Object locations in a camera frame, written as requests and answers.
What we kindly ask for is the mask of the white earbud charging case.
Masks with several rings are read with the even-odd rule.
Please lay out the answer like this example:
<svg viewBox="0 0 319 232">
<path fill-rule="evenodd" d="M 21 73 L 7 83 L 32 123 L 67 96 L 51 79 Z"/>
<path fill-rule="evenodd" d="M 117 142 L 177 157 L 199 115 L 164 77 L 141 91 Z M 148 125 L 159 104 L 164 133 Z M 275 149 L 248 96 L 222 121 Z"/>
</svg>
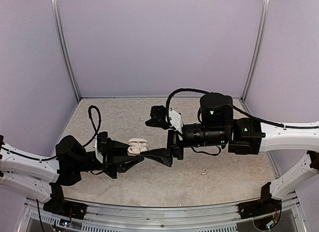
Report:
<svg viewBox="0 0 319 232">
<path fill-rule="evenodd" d="M 128 141 L 127 153 L 129 156 L 140 155 L 142 152 L 148 151 L 148 141 L 143 138 L 131 138 Z"/>
</svg>

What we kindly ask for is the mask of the white stem earbud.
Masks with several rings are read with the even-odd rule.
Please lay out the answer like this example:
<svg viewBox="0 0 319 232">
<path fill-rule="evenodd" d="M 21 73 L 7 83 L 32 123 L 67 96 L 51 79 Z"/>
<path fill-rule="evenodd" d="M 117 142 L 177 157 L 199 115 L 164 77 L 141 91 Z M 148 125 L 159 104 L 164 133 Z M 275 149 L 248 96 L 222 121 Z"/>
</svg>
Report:
<svg viewBox="0 0 319 232">
<path fill-rule="evenodd" d="M 207 170 L 204 170 L 201 175 L 204 176 L 204 175 L 207 175 L 208 171 Z"/>
</svg>

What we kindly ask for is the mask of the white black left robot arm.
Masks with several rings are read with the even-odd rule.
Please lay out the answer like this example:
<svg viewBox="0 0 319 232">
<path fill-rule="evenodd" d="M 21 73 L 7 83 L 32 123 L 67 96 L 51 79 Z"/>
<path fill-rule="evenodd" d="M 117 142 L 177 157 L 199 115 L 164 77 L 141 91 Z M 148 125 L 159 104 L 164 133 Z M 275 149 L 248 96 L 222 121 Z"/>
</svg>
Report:
<svg viewBox="0 0 319 232">
<path fill-rule="evenodd" d="M 0 143 L 0 183 L 24 192 L 28 197 L 48 203 L 63 215 L 70 209 L 62 187 L 81 181 L 82 172 L 105 173 L 116 178 L 118 173 L 144 160 L 148 141 L 132 138 L 128 143 L 114 141 L 106 133 L 94 139 L 94 150 L 86 151 L 73 136 L 64 137 L 52 157 L 41 157 L 19 150 L 4 141 Z"/>
</svg>

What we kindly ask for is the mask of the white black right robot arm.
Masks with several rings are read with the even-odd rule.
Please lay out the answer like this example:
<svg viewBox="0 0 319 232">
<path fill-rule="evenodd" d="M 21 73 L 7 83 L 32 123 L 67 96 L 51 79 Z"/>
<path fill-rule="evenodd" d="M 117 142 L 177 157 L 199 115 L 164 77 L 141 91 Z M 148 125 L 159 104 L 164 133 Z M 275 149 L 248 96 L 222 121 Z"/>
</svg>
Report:
<svg viewBox="0 0 319 232">
<path fill-rule="evenodd" d="M 227 148 L 236 155 L 257 155 L 276 150 L 304 150 L 300 161 L 278 179 L 261 188 L 255 210 L 265 214 L 274 204 L 308 179 L 319 173 L 319 124 L 297 123 L 288 125 L 267 121 L 243 113 L 234 119 L 237 110 L 228 95 L 216 92 L 201 92 L 197 124 L 184 124 L 181 114 L 174 111 L 169 102 L 153 106 L 149 127 L 168 130 L 167 146 L 141 152 L 145 158 L 170 167 L 173 158 L 183 159 L 184 148 L 200 152 L 202 147 Z"/>
</svg>

